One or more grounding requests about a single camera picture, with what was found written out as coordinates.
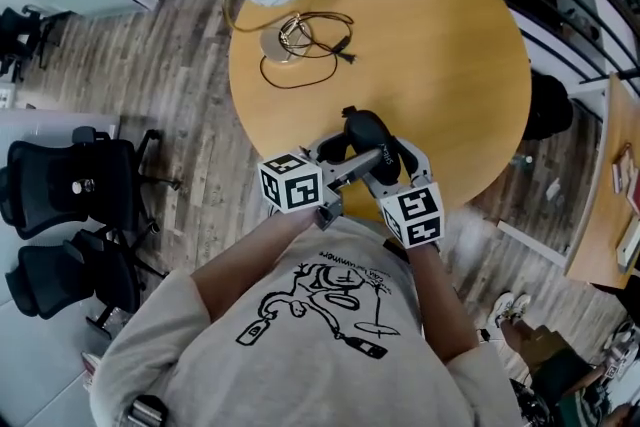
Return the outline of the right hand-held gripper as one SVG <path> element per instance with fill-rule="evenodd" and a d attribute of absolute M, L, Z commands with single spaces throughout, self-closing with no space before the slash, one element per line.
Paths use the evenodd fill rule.
<path fill-rule="evenodd" d="M 436 243 L 444 235 L 444 207 L 438 184 L 432 181 L 429 158 L 403 138 L 396 139 L 396 149 L 409 185 L 384 185 L 371 172 L 366 172 L 362 181 L 404 249 Z"/>

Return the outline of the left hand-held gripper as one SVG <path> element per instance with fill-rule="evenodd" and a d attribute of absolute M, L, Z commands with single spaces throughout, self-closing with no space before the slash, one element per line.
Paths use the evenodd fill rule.
<path fill-rule="evenodd" d="M 369 173 L 383 160 L 380 148 L 346 160 L 349 139 L 344 132 L 315 140 L 300 155 L 284 153 L 258 164 L 264 199 L 287 214 L 311 208 L 315 222 L 326 230 L 343 215 L 340 189 Z"/>

